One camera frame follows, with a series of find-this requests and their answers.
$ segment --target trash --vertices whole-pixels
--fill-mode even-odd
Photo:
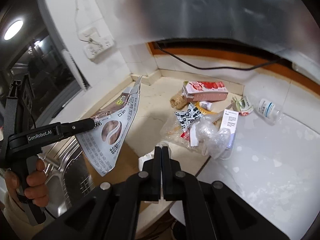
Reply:
[[[120,110],[127,103],[132,87],[127,87],[121,93],[121,95],[111,102],[109,105],[104,108],[98,110],[91,118],[93,120],[100,119],[102,117],[106,117],[108,115],[113,114],[114,112]]]
[[[282,106],[277,105],[265,98],[259,100],[253,95],[249,95],[248,97],[255,111],[260,116],[262,116],[269,124],[275,124],[281,119]]]
[[[76,135],[88,161],[101,176],[116,165],[122,143],[138,110],[140,82],[141,77],[135,82],[125,104],[119,101],[119,110],[112,102],[109,105],[112,107],[106,106],[105,111],[93,117],[95,128]]]
[[[217,158],[230,141],[230,130],[218,130],[214,125],[222,116],[223,111],[219,114],[202,115],[200,119],[192,122],[191,128],[184,132],[177,117],[171,115],[160,130],[160,135],[165,141],[175,143],[203,156],[210,155]]]
[[[160,130],[161,139],[187,148],[190,151],[198,152],[197,147],[190,146],[190,130],[183,132],[177,116],[172,113]]]
[[[191,124],[195,120],[200,119],[200,117],[202,116],[202,113],[199,111],[199,109],[192,103],[189,104],[187,111],[177,111],[174,113],[177,116],[177,119],[180,122],[182,130],[184,132],[186,132],[187,129],[190,128]]]
[[[197,138],[197,135],[196,135],[196,126],[197,126],[197,122],[196,123],[193,123],[191,125],[191,128],[190,128],[190,132],[189,132],[189,140],[190,140],[190,145],[191,146],[199,146],[199,139]]]
[[[238,111],[242,116],[246,116],[253,111],[253,106],[248,97],[243,97],[241,100],[233,98],[233,109]]]
[[[208,110],[205,110],[204,108],[202,108],[200,106],[200,102],[196,102],[195,106],[199,109],[199,111],[202,113],[202,114],[217,114],[216,112],[211,112],[211,111],[208,111]]]
[[[172,108],[175,109],[182,109],[186,104],[187,100],[183,96],[182,91],[180,90],[177,94],[170,98],[170,104]]]
[[[228,90],[223,82],[185,81],[182,91],[187,102],[222,101],[228,95]]]
[[[225,150],[230,140],[230,130],[222,128],[212,138],[205,139],[202,144],[202,155],[218,158]]]
[[[207,101],[201,101],[199,102],[200,107],[207,111],[212,111],[213,110],[213,103],[212,102],[207,102]]]
[[[204,115],[200,122],[196,124],[196,137],[202,142],[201,154],[218,158],[228,146],[230,141],[230,130],[222,128],[218,131],[214,125],[216,117]]]
[[[227,145],[228,149],[231,149],[233,144],[234,135],[236,132],[236,126],[238,122],[239,113],[236,111],[225,109],[223,112],[222,122],[220,128],[227,128],[230,130],[230,141]]]

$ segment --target white box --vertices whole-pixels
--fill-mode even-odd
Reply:
[[[228,143],[227,149],[231,149],[232,147],[235,132],[236,132],[236,126],[238,122],[238,116],[239,116],[239,113],[236,111],[225,109],[223,112],[220,128],[230,129],[230,132],[231,132],[231,137],[230,137],[230,141]]]

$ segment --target stainless steel sink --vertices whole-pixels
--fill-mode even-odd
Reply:
[[[57,160],[46,157],[44,161],[50,199],[47,209],[59,217],[94,188],[93,181],[76,139]]]

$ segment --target sleeve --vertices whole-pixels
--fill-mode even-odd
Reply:
[[[44,227],[43,223],[37,226],[30,225],[25,212],[14,202],[8,193],[5,195],[4,205],[3,214],[21,240],[30,240]]]

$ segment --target plastic bottle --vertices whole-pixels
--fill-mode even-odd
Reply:
[[[211,102],[202,101],[202,102],[199,102],[199,104],[200,104],[200,107],[202,107],[203,109],[205,109],[207,111],[213,110],[213,103],[211,103]]]
[[[275,124],[281,119],[282,106],[266,98],[259,99],[253,95],[249,95],[248,98],[256,113],[262,116],[270,124]]]

